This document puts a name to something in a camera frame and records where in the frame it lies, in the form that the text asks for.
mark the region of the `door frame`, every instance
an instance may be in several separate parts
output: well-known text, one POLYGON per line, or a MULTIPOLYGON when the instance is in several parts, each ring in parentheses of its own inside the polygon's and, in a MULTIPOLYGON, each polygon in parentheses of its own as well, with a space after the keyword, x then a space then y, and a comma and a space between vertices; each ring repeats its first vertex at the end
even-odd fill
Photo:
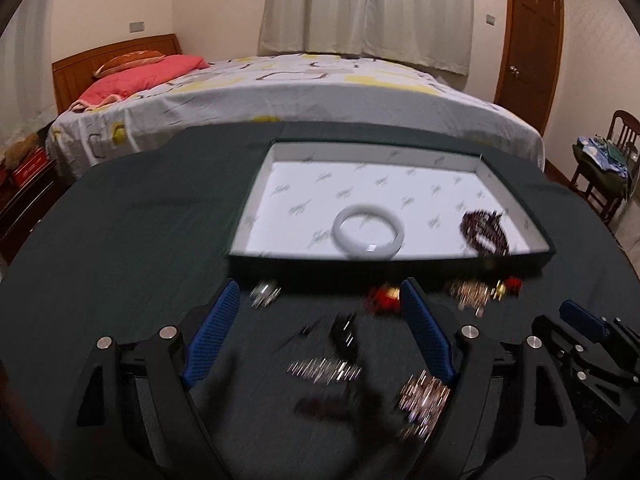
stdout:
MULTIPOLYGON (((507 0, 507 19, 505 23, 504 31, 504 45, 502 47, 502 62, 500 64, 500 75, 498 76, 498 85, 495 88, 494 103, 497 104, 498 98, 502 93, 504 86, 504 77, 507 71, 507 64, 509 60, 509 46, 511 42, 511 26, 513 25, 513 0, 507 0)), ((558 87, 558 77, 560 75, 560 64, 562 61, 562 45, 564 43, 564 0, 560 0, 560 38, 558 41, 558 57, 556 58, 556 74, 554 75, 554 84, 551 89, 551 103, 549 109, 546 111, 545 120, 542 123, 542 130, 540 136, 544 136, 546 124, 551 114, 551 108, 553 108, 554 101, 556 99, 556 88, 558 87)))

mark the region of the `patterned bedsheet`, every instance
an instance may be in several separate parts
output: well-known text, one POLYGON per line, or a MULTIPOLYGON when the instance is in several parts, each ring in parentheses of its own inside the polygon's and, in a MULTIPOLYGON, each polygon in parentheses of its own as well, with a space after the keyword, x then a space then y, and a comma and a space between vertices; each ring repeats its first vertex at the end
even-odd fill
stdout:
POLYGON ((540 134, 498 105, 403 65, 291 54, 217 62, 123 102, 52 125, 49 153, 76 177, 155 149, 189 127, 241 121, 337 121, 405 126, 475 140, 544 168, 540 134))

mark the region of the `wooden headboard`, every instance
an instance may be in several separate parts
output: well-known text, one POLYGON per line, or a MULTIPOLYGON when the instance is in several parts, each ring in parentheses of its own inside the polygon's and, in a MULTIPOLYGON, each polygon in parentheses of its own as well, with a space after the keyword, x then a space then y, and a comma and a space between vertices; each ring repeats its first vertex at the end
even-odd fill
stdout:
POLYGON ((89 86, 95 83, 94 72, 108 60, 137 50, 159 50, 167 56, 182 53, 176 35, 165 34, 99 46, 61 59, 52 66, 58 113, 65 112, 89 86))

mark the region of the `red box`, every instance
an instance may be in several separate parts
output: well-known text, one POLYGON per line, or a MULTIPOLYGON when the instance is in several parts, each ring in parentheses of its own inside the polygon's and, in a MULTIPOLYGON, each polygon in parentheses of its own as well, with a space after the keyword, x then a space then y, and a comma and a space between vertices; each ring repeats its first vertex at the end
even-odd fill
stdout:
POLYGON ((47 163, 47 154, 44 148, 38 148, 33 155, 25 160, 18 168, 12 173, 14 182, 22 187, 27 181, 47 163))

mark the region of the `red jewelry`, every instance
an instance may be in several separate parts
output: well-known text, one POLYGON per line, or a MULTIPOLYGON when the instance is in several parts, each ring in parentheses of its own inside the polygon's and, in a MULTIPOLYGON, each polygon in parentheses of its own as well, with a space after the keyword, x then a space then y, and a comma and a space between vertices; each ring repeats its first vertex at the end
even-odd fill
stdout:
POLYGON ((372 289, 365 307, 372 314, 400 314, 400 289, 388 285, 372 289))
POLYGON ((507 287, 507 291, 512 296, 518 296, 522 289, 522 280, 520 278, 508 277, 504 280, 504 285, 507 287))

